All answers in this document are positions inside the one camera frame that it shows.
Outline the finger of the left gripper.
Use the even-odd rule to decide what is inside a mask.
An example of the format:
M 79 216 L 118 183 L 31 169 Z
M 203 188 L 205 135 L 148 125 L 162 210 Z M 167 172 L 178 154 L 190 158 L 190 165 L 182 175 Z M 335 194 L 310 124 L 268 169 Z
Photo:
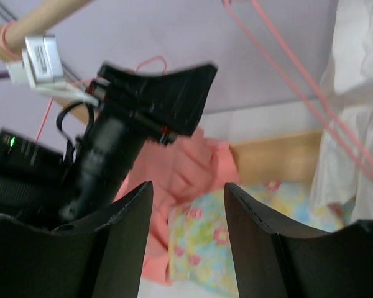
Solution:
M 205 63 L 167 74 L 135 74 L 104 63 L 104 103 L 123 118 L 146 117 L 168 132 L 191 136 L 203 115 L 218 67 Z

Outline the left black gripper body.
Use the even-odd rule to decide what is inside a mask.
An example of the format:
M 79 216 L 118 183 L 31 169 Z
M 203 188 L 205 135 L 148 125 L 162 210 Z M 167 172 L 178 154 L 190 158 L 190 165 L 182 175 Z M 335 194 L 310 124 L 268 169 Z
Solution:
M 109 84 L 90 82 L 86 92 L 99 99 L 100 112 L 79 142 L 75 161 L 65 178 L 69 198 L 58 210 L 67 224 L 110 205 L 147 139 L 164 145 L 177 134 L 135 111 L 121 111 L 107 96 Z

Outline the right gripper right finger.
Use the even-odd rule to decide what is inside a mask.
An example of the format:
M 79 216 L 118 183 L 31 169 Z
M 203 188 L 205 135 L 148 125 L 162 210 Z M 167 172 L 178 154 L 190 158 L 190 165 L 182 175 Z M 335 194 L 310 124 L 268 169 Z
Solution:
M 373 220 L 328 233 L 234 183 L 224 206 L 240 297 L 373 297 Z

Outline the floral pastel skirt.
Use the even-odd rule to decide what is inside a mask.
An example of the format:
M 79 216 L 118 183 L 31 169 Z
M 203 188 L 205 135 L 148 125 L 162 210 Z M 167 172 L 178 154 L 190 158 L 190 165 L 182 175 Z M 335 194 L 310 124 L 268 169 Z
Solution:
M 354 202 L 312 209 L 310 190 L 301 182 L 269 181 L 242 186 L 257 201 L 305 225 L 333 232 L 351 221 Z M 229 244 L 224 191 L 219 189 L 174 206 L 168 217 L 169 277 L 238 297 Z

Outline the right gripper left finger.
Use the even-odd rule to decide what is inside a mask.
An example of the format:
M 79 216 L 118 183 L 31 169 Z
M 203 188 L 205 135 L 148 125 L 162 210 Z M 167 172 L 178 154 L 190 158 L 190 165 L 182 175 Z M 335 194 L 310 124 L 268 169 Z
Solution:
M 46 232 L 0 214 L 0 297 L 136 297 L 153 185 Z

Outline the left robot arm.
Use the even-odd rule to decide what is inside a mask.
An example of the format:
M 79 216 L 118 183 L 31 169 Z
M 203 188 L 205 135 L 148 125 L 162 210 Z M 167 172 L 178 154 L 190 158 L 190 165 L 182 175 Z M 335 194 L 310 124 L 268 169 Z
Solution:
M 103 64 L 85 93 L 84 133 L 57 152 L 0 129 L 0 213 L 52 230 L 112 203 L 144 143 L 193 135 L 217 73 L 200 64 L 134 74 Z

